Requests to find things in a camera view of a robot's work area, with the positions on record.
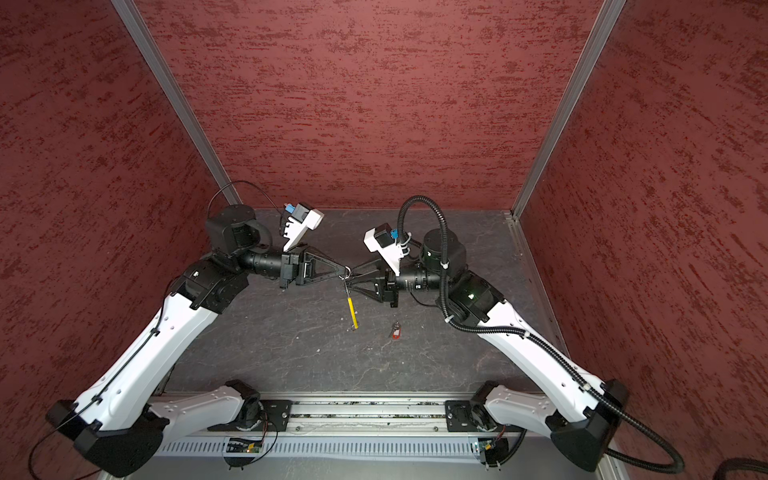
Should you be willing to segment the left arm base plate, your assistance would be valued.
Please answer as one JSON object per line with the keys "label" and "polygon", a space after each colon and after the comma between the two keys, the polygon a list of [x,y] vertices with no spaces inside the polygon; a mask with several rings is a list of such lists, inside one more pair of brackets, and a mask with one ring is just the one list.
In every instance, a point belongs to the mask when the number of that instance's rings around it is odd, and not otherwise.
{"label": "left arm base plate", "polygon": [[241,411],[242,418],[236,429],[243,432],[285,432],[291,416],[293,402],[287,399],[248,401]]}

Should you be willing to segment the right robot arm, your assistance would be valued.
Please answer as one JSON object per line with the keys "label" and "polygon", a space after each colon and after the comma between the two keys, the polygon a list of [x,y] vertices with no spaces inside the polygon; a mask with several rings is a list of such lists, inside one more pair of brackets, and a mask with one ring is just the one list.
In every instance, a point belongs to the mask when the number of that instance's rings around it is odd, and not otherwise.
{"label": "right robot arm", "polygon": [[372,262],[375,271],[358,278],[373,284],[369,297],[395,303],[401,291],[438,288],[441,273],[447,273],[450,319],[501,351],[540,389],[528,394],[485,383],[471,400],[475,423],[485,429],[515,426],[546,436],[571,463],[595,471],[621,419],[593,395],[599,393],[621,408],[629,397],[627,388],[562,356],[499,290],[467,267],[466,249],[454,233],[448,235],[447,267],[440,263],[439,230],[426,234],[417,260],[408,258],[397,240],[397,231],[388,224],[364,236],[365,246],[377,256]]}

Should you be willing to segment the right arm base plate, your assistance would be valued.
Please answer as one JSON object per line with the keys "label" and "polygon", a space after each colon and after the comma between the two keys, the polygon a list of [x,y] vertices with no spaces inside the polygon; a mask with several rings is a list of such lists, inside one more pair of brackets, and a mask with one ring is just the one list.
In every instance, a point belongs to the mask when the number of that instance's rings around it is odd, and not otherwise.
{"label": "right arm base plate", "polygon": [[495,432],[499,425],[483,405],[469,400],[444,402],[449,432]]}

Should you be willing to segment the red capped key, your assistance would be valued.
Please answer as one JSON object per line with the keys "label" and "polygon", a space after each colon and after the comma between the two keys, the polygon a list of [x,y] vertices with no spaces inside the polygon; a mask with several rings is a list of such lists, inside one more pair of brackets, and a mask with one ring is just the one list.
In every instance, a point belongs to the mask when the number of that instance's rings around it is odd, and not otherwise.
{"label": "red capped key", "polygon": [[392,325],[391,338],[393,340],[398,340],[401,337],[401,333],[402,333],[402,327],[401,327],[400,323],[399,322],[395,322]]}

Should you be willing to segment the yellow capped key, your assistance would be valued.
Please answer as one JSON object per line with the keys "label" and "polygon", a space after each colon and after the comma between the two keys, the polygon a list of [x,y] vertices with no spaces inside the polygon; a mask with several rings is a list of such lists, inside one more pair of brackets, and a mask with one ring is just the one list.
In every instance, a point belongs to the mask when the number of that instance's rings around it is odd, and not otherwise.
{"label": "yellow capped key", "polygon": [[351,296],[347,296],[347,305],[348,305],[349,313],[350,313],[350,316],[351,316],[351,319],[352,319],[352,322],[353,322],[353,328],[355,330],[357,330],[359,328],[359,322],[358,322],[358,319],[357,319],[357,313],[356,313],[355,305],[354,305],[354,302],[353,302]]}

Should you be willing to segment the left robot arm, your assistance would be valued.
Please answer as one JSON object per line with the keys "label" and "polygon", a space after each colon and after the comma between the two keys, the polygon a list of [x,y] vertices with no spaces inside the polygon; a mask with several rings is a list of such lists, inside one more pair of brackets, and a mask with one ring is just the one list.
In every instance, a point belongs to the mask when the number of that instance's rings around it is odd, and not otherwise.
{"label": "left robot arm", "polygon": [[259,392],[240,380],[177,401],[155,401],[152,395],[195,338],[248,286],[249,276],[286,288],[320,281],[316,262],[329,266],[332,275],[346,273],[345,266],[302,241],[323,213],[304,204],[286,205],[285,211],[286,242],[279,248],[249,206],[229,205],[207,218],[210,252],[171,282],[157,314],[99,380],[48,410],[47,422],[84,459],[126,477],[161,447],[209,427],[268,431]]}

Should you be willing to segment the metal keyring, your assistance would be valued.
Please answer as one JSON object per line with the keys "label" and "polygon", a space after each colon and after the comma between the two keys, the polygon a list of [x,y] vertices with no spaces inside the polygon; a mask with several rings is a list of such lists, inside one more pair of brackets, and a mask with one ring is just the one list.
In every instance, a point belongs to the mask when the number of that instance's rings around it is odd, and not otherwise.
{"label": "metal keyring", "polygon": [[339,276],[339,278],[342,280],[345,295],[347,297],[351,296],[350,290],[349,290],[349,279],[351,278],[351,276],[352,276],[352,270],[349,266],[345,266],[342,274]]}

